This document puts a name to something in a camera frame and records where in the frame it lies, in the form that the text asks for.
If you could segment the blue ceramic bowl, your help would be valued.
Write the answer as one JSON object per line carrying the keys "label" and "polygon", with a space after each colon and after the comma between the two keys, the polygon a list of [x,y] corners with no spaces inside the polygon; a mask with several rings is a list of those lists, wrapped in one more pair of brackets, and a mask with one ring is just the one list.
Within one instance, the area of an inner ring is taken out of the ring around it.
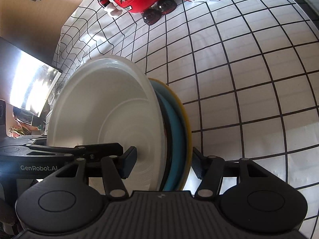
{"label": "blue ceramic bowl", "polygon": [[159,177],[152,181],[149,191],[182,190],[189,170],[188,119],[181,100],[160,80],[149,78],[163,120],[159,141],[162,154],[158,160]]}

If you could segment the white plastic bowl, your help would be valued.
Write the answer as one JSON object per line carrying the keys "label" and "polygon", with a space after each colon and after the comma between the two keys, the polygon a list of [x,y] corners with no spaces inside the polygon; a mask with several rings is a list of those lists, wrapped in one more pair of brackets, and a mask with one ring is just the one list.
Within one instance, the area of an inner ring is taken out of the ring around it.
{"label": "white plastic bowl", "polygon": [[160,105],[147,76],[132,61],[105,56],[80,66],[63,86],[50,116],[47,144],[134,146],[129,191],[159,190],[166,162]]}

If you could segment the black monitor screen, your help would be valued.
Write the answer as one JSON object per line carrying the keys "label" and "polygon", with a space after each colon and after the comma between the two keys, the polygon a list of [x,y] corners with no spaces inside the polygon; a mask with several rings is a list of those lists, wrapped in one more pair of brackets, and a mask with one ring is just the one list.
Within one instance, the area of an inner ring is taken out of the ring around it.
{"label": "black monitor screen", "polygon": [[1,100],[40,116],[61,71],[1,38]]}

